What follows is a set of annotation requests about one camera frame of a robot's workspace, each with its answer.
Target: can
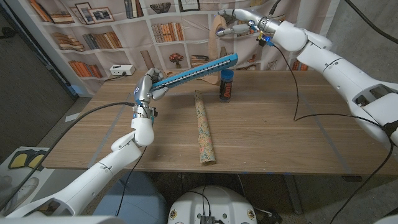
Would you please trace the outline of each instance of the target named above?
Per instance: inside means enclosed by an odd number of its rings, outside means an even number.
[[[232,79],[234,72],[230,69],[224,69],[221,71],[221,83],[220,83],[220,101],[222,103],[228,103],[231,101],[232,92]]]

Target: wrapping paper roll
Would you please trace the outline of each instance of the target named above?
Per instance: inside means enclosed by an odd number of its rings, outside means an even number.
[[[212,165],[216,163],[216,156],[211,141],[203,97],[198,90],[195,90],[195,108],[198,116],[200,163],[202,165]]]

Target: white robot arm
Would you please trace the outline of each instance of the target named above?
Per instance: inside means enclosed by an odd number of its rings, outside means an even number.
[[[167,88],[150,93],[152,82],[163,78],[162,73],[152,68],[137,84],[135,92],[136,105],[133,107],[131,128],[133,132],[116,140],[112,152],[94,164],[71,184],[61,191],[27,204],[12,212],[7,218],[42,217],[42,216],[75,216],[79,215],[90,201],[119,171],[134,162],[141,155],[139,147],[148,146],[154,141],[152,120],[157,116],[156,108],[148,105],[150,99],[159,99]]]
[[[288,21],[280,22],[246,9],[224,9],[218,14],[245,21],[260,32],[273,34],[272,42],[285,50],[300,51],[297,59],[328,80],[345,99],[352,115],[384,126],[394,144],[398,145],[398,84],[371,78],[352,63],[330,52],[332,44],[326,37],[294,27]],[[217,35],[223,36],[224,32],[219,31]],[[361,119],[356,119],[356,122],[372,138],[385,146],[390,145],[385,132],[379,127]]]

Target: wire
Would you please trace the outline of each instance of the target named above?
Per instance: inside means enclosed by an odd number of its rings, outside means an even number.
[[[333,222],[333,220],[337,217],[337,215],[345,208],[345,206],[348,204],[348,202],[355,196],[355,194],[357,192],[359,192],[359,190],[362,189],[363,186],[365,186],[365,184],[367,182],[369,182],[369,180],[386,164],[386,162],[388,161],[388,159],[390,159],[392,151],[394,150],[394,143],[391,141],[390,139],[390,143],[391,143],[391,147],[390,147],[390,152],[388,153],[387,157],[384,159],[384,161],[379,165],[379,167],[373,171],[373,173],[365,180],[365,182],[363,182],[363,184],[361,184],[361,186],[359,186],[354,193],[351,194],[351,196],[349,196],[349,198],[347,199],[346,203],[344,203],[343,206],[341,206],[341,208],[335,213],[335,216],[333,216],[333,218],[331,219],[330,223]]]
[[[294,75],[294,73],[293,73],[293,71],[292,71],[292,68],[290,67],[289,63],[287,62],[287,60],[286,60],[286,58],[285,58],[285,55],[282,53],[282,51],[281,51],[277,46],[274,45],[274,47],[275,47],[276,49],[278,49],[278,51],[280,52],[280,54],[281,54],[282,57],[284,58],[284,60],[285,60],[285,62],[286,62],[286,65],[288,66],[289,71],[291,72],[291,74],[292,74],[292,76],[293,76],[294,83],[295,83],[295,85],[296,85],[297,103],[296,103],[296,110],[295,110],[295,112],[294,112],[294,117],[293,117],[293,121],[296,121],[297,110],[299,109],[299,85],[297,84],[296,76]]]
[[[398,39],[395,37],[385,33],[383,30],[380,30],[377,26],[375,26],[350,0],[345,0],[347,4],[354,9],[354,11],[377,33],[382,35],[383,37],[393,41],[394,43],[398,44]]]
[[[22,182],[16,187],[14,188],[14,191],[12,194],[10,194],[10,196],[8,196],[8,198],[4,201],[2,201],[2,203],[0,204],[0,210],[2,210],[6,204],[8,203],[8,201],[10,201],[13,196],[15,196],[15,194],[18,192],[18,190],[25,184],[25,182],[32,176],[32,174],[37,170],[37,168],[43,163],[44,159],[47,158],[47,156],[50,154],[50,152],[53,150],[53,148],[58,144],[58,142],[61,140],[61,138],[77,123],[79,122],[81,119],[83,119],[85,116],[91,114],[92,112],[98,111],[100,109],[103,108],[107,108],[110,106],[116,106],[116,105],[127,105],[127,106],[134,106],[134,103],[130,103],[130,102],[118,102],[118,103],[110,103],[107,105],[103,105],[103,106],[99,106],[97,108],[94,108],[92,110],[87,111],[86,113],[84,113],[83,115],[81,115],[80,117],[78,117],[76,120],[74,120],[72,122],[72,124],[69,125],[69,127],[66,128],[66,130],[64,130],[61,135],[59,135],[59,137],[54,141],[54,143],[49,147],[48,151],[46,154],[44,154],[43,158],[41,158],[41,160],[36,164],[36,166],[30,171],[30,173],[25,177],[24,180],[22,180]]]
[[[189,191],[187,191],[187,192],[195,193],[195,194],[201,195],[202,199],[203,199],[203,198],[206,199],[207,204],[209,205],[209,216],[210,216],[210,215],[211,215],[210,202],[209,202],[209,200],[207,199],[207,197],[206,197],[204,194],[201,194],[201,193],[198,193],[198,192],[194,192],[194,191],[192,191],[192,190],[189,190]],[[203,202],[203,215],[205,215],[205,203],[204,203],[204,202]]]
[[[264,212],[264,213],[268,214],[268,217],[273,216],[273,214],[271,212],[268,212],[268,211],[265,211],[265,210],[262,210],[262,209],[256,208],[256,207],[253,207],[253,208],[256,209],[256,210],[259,210],[260,212]]]
[[[143,150],[143,152],[142,152],[142,154],[141,154],[141,157],[138,159],[136,165],[134,165],[134,167],[130,170],[129,175],[127,176],[126,184],[124,184],[124,187],[123,187],[122,198],[120,199],[119,208],[118,208],[118,211],[117,211],[116,214],[115,214],[115,217],[117,217],[117,216],[119,215],[120,208],[122,207],[123,197],[124,197],[124,193],[125,193],[125,191],[126,191],[127,183],[129,182],[130,175],[132,174],[132,171],[134,170],[134,168],[136,168],[136,166],[138,165],[139,161],[141,160],[142,156],[143,156],[144,153],[145,153],[145,150],[147,150],[147,146],[146,146],[145,149]]]
[[[276,9],[276,7],[278,6],[278,3],[280,2],[280,0],[277,0],[276,2],[275,2],[275,4],[272,6],[272,8],[271,8],[271,10],[269,11],[269,14],[272,16],[272,15],[274,15],[274,12],[275,12],[275,9]]]
[[[111,81],[111,80],[115,80],[115,79],[120,79],[121,77],[125,77],[127,75],[126,72],[123,72],[122,75],[118,76],[118,77],[114,77],[114,78],[109,78],[107,80],[105,80],[105,82]]]
[[[241,177],[239,176],[239,174],[237,174],[237,175],[238,175],[238,178],[239,178],[239,183],[241,183],[242,192],[243,192],[243,197],[245,197],[245,198],[246,198],[246,193],[244,192],[244,188],[243,188],[243,184],[242,184]]]
[[[206,187],[207,187],[207,185],[204,186],[203,191],[201,192],[201,202],[203,203],[203,215],[205,215],[205,200],[203,198],[205,196],[205,188]]]
[[[293,73],[293,71],[292,71],[292,69],[291,69],[289,63],[287,63],[287,60],[286,60],[285,56],[283,55],[282,51],[281,51],[278,47],[276,47],[276,48],[279,50],[279,52],[282,54],[283,58],[285,59],[285,62],[286,62],[286,64],[287,64],[287,66],[289,67],[289,70],[290,70],[290,72],[291,72],[291,74],[292,74],[292,76],[293,76],[293,78],[294,78],[294,82],[295,82],[295,86],[296,86],[297,104],[296,104],[296,110],[295,110],[295,113],[294,113],[293,121],[298,121],[298,120],[300,120],[300,119],[308,118],[308,117],[311,117],[311,116],[345,116],[345,117],[356,118],[356,119],[361,119],[361,120],[363,120],[363,121],[367,121],[367,122],[369,122],[369,123],[371,123],[371,124],[376,125],[377,127],[381,128],[384,132],[386,132],[386,130],[385,130],[385,128],[384,128],[383,126],[381,126],[380,124],[378,124],[378,123],[376,123],[376,122],[374,122],[374,121],[371,121],[371,120],[369,120],[369,119],[362,118],[362,117],[359,117],[359,116],[348,115],[348,114],[335,114],[335,113],[309,114],[309,115],[305,115],[305,116],[302,116],[302,117],[300,117],[300,118],[295,119],[295,118],[296,118],[296,115],[297,115],[297,110],[298,110],[298,108],[299,108],[299,86],[297,85],[296,77],[295,77],[295,75],[294,75],[294,73]],[[333,218],[331,219],[330,223],[333,222],[333,220],[334,220],[334,219],[337,217],[337,215],[345,208],[345,206],[346,206],[346,205],[348,204],[348,202],[356,195],[356,193],[357,193],[359,190],[361,190],[362,187],[365,186],[365,184],[366,184],[366,183],[367,183],[367,182],[368,182],[368,181],[369,181],[369,180],[370,180],[370,179],[371,179],[371,178],[372,178],[372,177],[373,177],[385,164],[386,164],[386,162],[390,159],[391,154],[392,154],[392,151],[393,151],[393,149],[394,149],[394,143],[392,142],[391,138],[390,138],[388,135],[387,135],[387,137],[389,138],[390,144],[391,144],[390,152],[388,153],[387,157],[386,157],[386,158],[384,159],[384,161],[380,164],[380,166],[379,166],[375,171],[373,171],[373,173],[365,180],[365,182],[363,182],[363,184],[361,184],[361,186],[359,186],[359,187],[354,191],[354,193],[352,193],[351,196],[349,196],[349,198],[348,198],[347,201],[344,203],[344,205],[335,213],[335,215],[334,215]]]
[[[183,183],[183,179],[182,179],[182,173],[180,173],[181,175],[181,191],[182,193],[184,193],[184,183]]]
[[[239,174],[237,174],[237,175],[238,175],[239,183],[241,183],[241,187],[242,187],[242,191],[243,191],[244,198],[246,198],[246,193],[244,192],[244,187],[243,187],[243,184],[242,184],[241,177],[239,176]],[[256,207],[254,207],[254,206],[253,206],[253,208],[256,209],[256,210],[259,210],[260,212],[264,212],[264,213],[268,214],[268,217],[273,216],[273,214],[272,214],[271,212],[262,210],[262,209],[260,209],[260,208],[256,208]]]

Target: framed photo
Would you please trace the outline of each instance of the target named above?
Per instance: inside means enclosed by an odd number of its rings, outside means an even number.
[[[199,0],[178,0],[181,12],[199,11]]]
[[[108,7],[89,9],[88,11],[90,12],[90,15],[94,19],[95,23],[114,21],[111,11]]]
[[[90,12],[88,12],[88,10],[91,9],[91,6],[90,6],[90,4],[88,4],[88,2],[75,4],[75,6],[78,9],[82,18],[85,20],[86,24],[94,24],[95,23],[94,19],[90,15]]]
[[[83,19],[83,17],[81,16],[79,10],[75,7],[70,8],[70,10],[72,10],[72,12],[74,13],[74,15],[79,19],[79,21],[82,24],[86,24],[86,21]]]

